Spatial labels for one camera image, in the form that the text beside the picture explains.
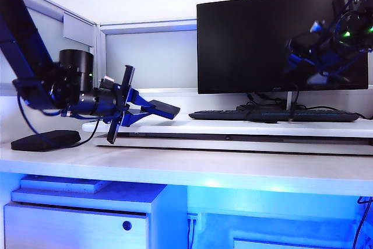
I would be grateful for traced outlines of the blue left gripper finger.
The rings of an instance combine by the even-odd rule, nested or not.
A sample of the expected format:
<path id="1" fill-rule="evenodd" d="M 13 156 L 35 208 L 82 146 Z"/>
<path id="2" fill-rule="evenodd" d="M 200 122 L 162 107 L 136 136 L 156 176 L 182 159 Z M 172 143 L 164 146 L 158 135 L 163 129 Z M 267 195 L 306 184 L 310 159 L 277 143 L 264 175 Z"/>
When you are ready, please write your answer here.
<path id="1" fill-rule="evenodd" d="M 149 116 L 150 113 L 145 112 L 140 109 L 129 109 L 124 112 L 123 119 L 121 121 L 122 127 L 130 127 L 132 124 L 136 123 L 137 121 L 141 120 Z"/>
<path id="2" fill-rule="evenodd" d="M 128 103 L 137 105 L 137 106 L 142 106 L 146 108 L 152 108 L 155 107 L 155 105 L 149 101 L 146 101 L 144 98 L 142 98 L 139 94 L 139 92 L 134 89 L 130 88 L 129 93 L 128 93 Z"/>

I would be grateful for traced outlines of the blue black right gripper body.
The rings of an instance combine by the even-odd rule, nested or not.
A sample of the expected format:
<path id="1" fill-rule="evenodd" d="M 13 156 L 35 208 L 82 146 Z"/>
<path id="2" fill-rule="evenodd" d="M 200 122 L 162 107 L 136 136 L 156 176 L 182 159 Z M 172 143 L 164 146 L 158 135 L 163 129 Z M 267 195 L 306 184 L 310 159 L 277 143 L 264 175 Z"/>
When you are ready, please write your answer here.
<path id="1" fill-rule="evenodd" d="M 344 73 L 366 55 L 366 21 L 340 20 L 330 30 L 316 21 L 307 33 L 287 42 L 287 51 L 303 61 L 288 74 L 308 79 L 328 72 L 329 79 L 343 79 Z"/>

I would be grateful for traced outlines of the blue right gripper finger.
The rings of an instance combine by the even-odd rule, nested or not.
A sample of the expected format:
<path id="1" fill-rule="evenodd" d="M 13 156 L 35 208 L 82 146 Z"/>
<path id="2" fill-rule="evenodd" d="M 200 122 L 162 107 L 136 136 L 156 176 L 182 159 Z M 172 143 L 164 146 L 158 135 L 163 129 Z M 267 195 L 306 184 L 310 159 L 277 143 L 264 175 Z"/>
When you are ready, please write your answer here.
<path id="1" fill-rule="evenodd" d="M 330 83 L 328 72 L 318 72 L 307 79 L 308 85 L 327 85 L 328 83 Z"/>
<path id="2" fill-rule="evenodd" d="M 290 53 L 286 59 L 284 73 L 290 73 L 291 71 L 295 70 L 302 61 L 303 59 L 301 57 L 294 53 Z"/>

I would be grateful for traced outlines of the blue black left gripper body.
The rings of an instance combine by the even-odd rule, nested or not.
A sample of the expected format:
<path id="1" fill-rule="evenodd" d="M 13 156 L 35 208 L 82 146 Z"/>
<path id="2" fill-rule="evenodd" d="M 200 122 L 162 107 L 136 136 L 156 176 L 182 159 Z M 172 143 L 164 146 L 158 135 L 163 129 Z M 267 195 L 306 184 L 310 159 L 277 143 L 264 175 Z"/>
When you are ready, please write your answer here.
<path id="1" fill-rule="evenodd" d="M 114 144 L 117 138 L 118 130 L 124 116 L 126 101 L 131 88 L 134 71 L 135 68 L 133 66 L 125 65 L 125 72 L 121 84 L 110 82 L 108 76 L 103 78 L 100 83 L 99 90 L 109 89 L 111 92 L 110 96 L 115 100 L 115 106 L 112 112 L 104 113 L 99 116 L 99 120 L 102 120 L 106 124 L 110 124 L 107 134 L 107 141 L 110 144 Z"/>

